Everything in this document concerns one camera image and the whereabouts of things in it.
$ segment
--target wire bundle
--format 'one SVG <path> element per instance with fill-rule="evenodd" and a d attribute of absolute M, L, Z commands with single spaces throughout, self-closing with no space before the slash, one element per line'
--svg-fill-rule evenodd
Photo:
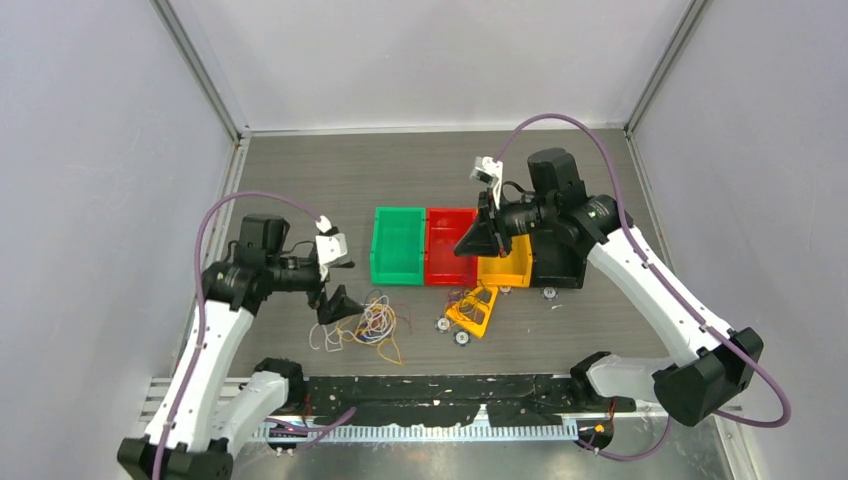
<path fill-rule="evenodd" d="M 398 320 L 404 320 L 409 325 L 410 333 L 412 333 L 412 313 L 409 307 L 406 305 L 397 305 L 398 307 L 406 308 L 409 313 L 406 317 L 398 315 L 394 308 L 389 305 L 389 297 L 378 289 L 374 289 L 368 294 L 362 306 L 364 311 L 352 330 L 345 329 L 350 324 L 351 319 L 340 322 L 336 328 L 323 326 L 324 350 L 328 353 L 339 352 L 344 349 L 344 343 L 356 342 L 362 345 L 376 347 L 377 355 L 380 355 L 380 358 L 389 363 L 403 366 L 400 347 L 395 341 L 395 331 L 397 330 Z M 321 347 L 315 346 L 312 343 L 312 335 L 317 327 L 317 324 L 313 325 L 309 331 L 309 346 L 313 350 L 321 349 Z M 395 358 L 383 353 L 383 347 L 387 343 L 394 347 Z"/>

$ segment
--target red bin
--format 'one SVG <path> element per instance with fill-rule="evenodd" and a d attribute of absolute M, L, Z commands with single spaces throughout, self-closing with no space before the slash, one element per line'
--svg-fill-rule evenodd
<path fill-rule="evenodd" d="M 477 216 L 476 208 L 428 208 L 424 250 L 425 285 L 477 285 L 477 257 L 453 249 Z"/>

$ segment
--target yellow plastic tray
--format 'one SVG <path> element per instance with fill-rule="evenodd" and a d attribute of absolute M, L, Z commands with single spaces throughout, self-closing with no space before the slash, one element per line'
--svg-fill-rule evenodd
<path fill-rule="evenodd" d="M 445 316 L 453 323 L 466 329 L 477 338 L 483 338 L 492 318 L 498 287 L 477 287 L 468 295 L 445 311 Z"/>
<path fill-rule="evenodd" d="M 504 258 L 477 259 L 477 280 L 483 285 L 526 288 L 530 286 L 532 271 L 533 249 L 530 246 L 530 235 L 513 237 L 512 252 Z"/>

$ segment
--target plastic storage bin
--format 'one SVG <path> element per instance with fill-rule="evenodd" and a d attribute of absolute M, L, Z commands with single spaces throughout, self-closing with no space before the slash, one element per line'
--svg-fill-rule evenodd
<path fill-rule="evenodd" d="M 530 244 L 533 249 L 531 287 L 583 288 L 585 258 L 558 242 L 549 230 L 531 233 Z"/>
<path fill-rule="evenodd" d="M 476 208 L 427 209 L 425 285 L 477 285 L 477 257 L 453 254 L 457 242 L 476 216 Z"/>
<path fill-rule="evenodd" d="M 480 257 L 477 261 L 477 279 L 489 286 L 529 287 L 532 270 L 530 235 L 513 237 L 512 252 L 504 258 Z"/>
<path fill-rule="evenodd" d="M 427 211 L 377 207 L 371 239 L 371 283 L 423 285 Z"/>

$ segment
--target white bracket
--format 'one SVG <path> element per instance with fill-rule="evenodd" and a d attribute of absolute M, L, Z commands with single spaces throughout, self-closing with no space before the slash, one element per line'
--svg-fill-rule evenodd
<path fill-rule="evenodd" d="M 330 220 L 321 216 L 315 222 L 318 231 L 326 234 L 333 228 Z M 347 249 L 347 240 L 344 233 L 334 235 L 316 235 L 315 249 L 318 251 L 318 269 L 321 272 L 321 280 L 326 280 L 330 274 L 330 267 L 342 265 L 350 261 Z"/>
<path fill-rule="evenodd" d="M 495 210 L 501 208 L 501 190 L 503 189 L 503 162 L 492 157 L 477 157 L 470 178 L 489 185 L 495 197 Z"/>

